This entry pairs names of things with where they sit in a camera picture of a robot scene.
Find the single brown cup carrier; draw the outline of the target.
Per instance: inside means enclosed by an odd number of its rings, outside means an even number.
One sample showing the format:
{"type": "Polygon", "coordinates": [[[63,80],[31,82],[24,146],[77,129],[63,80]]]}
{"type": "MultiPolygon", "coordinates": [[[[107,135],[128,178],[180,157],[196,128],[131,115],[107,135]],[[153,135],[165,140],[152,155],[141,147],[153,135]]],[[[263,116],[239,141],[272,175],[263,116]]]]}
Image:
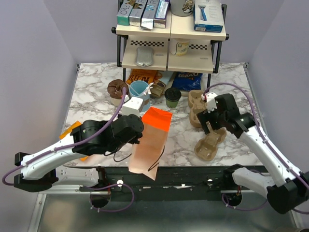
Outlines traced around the single brown cup carrier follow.
{"type": "Polygon", "coordinates": [[[218,145],[225,140],[227,133],[225,128],[213,130],[209,122],[207,126],[210,133],[198,141],[195,145],[194,152],[202,160],[211,161],[215,158],[218,145]]]}

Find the green paper coffee cup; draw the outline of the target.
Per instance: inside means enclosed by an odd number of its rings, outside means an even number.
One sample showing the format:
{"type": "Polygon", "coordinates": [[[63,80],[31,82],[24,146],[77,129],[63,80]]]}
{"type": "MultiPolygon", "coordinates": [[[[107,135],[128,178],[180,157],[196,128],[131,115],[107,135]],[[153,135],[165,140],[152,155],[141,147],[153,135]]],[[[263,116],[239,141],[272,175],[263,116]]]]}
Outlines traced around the green paper coffee cup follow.
{"type": "Polygon", "coordinates": [[[171,109],[176,108],[178,105],[179,99],[180,98],[177,98],[177,99],[166,98],[166,106],[171,109]]]}

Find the black plastic cup lid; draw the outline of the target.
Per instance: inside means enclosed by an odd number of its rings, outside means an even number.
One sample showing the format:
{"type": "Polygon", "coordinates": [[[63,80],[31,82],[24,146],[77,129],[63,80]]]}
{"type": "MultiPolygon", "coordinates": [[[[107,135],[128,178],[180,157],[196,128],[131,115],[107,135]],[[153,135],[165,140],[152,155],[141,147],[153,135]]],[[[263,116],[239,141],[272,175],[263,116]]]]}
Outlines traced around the black plastic cup lid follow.
{"type": "Polygon", "coordinates": [[[176,88],[171,87],[165,90],[165,98],[168,101],[176,102],[181,98],[181,96],[181,91],[176,88]]]}

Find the orange paper gift bag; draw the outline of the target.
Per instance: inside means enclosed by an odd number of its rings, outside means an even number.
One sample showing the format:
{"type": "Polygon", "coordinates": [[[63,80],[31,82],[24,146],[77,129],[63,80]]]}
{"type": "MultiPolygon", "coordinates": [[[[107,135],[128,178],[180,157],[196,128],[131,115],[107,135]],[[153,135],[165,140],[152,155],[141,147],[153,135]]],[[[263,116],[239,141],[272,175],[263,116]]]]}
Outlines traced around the orange paper gift bag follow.
{"type": "Polygon", "coordinates": [[[172,113],[150,107],[142,116],[144,130],[140,143],[132,147],[128,170],[155,180],[170,129],[172,113]]]}

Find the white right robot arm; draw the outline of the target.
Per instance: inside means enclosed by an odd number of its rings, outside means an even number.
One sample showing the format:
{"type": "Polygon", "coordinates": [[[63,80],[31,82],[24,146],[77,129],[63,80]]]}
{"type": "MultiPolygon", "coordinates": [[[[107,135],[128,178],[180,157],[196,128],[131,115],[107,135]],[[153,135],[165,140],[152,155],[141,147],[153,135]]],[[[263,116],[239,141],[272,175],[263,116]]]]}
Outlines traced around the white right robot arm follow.
{"type": "Polygon", "coordinates": [[[241,114],[231,94],[202,94],[206,110],[197,114],[206,134],[210,129],[225,128],[240,139],[262,162],[268,176],[235,164],[224,172],[222,184],[227,189],[243,186],[267,199],[271,207],[285,214],[309,199],[309,174],[291,163],[266,136],[250,113],[241,114]]]}

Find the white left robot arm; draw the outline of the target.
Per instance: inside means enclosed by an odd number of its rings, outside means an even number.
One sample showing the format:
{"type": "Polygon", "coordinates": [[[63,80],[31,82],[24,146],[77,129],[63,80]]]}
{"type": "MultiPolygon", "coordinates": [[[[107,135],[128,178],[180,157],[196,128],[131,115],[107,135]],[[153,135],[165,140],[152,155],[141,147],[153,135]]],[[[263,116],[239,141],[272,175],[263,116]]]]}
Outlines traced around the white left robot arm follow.
{"type": "Polygon", "coordinates": [[[141,117],[130,114],[108,121],[86,120],[62,140],[35,154],[19,152],[15,164],[21,173],[14,176],[14,187],[40,192],[56,185],[80,185],[104,190],[108,184],[103,168],[77,169],[64,165],[92,155],[116,153],[127,143],[139,144],[144,125],[141,117]]]}

